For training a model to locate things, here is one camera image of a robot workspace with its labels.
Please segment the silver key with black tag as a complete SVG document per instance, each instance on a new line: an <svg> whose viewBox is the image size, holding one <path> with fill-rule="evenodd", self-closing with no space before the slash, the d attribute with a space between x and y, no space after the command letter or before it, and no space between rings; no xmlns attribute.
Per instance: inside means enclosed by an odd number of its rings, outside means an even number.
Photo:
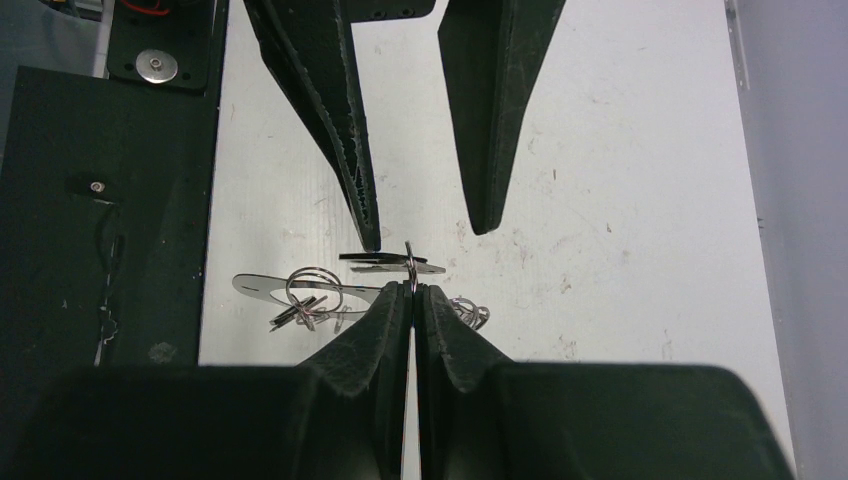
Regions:
<svg viewBox="0 0 848 480"><path fill-rule="evenodd" d="M444 274L446 269L433 265L426 258L402 255L397 253L370 252L344 253L338 259L347 262L353 272L358 273L392 273L408 271L411 267L418 274Z"/></svg>

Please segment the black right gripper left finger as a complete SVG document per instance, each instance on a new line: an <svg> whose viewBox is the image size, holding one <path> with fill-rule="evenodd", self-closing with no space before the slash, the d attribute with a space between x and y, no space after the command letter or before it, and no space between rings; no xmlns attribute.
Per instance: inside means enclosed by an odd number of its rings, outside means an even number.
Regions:
<svg viewBox="0 0 848 480"><path fill-rule="evenodd" d="M5 479L396 479L410 289L288 367L86 368L42 396Z"/></svg>

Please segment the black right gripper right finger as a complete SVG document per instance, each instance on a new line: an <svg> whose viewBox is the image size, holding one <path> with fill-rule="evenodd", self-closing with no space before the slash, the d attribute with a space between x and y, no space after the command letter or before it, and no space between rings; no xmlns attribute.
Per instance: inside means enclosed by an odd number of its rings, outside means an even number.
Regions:
<svg viewBox="0 0 848 480"><path fill-rule="evenodd" d="M415 294L425 479L789 479L757 399L708 365L518 362Z"/></svg>

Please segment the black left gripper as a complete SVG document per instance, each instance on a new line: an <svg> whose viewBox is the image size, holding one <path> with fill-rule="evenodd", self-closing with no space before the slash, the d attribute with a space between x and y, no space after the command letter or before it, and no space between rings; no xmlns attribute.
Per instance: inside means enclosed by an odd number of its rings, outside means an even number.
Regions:
<svg viewBox="0 0 848 480"><path fill-rule="evenodd" d="M247 1L261 58L339 182L362 248L380 220L351 22L420 18L435 0ZM438 29L467 212L502 221L524 115L564 0L448 3Z"/></svg>

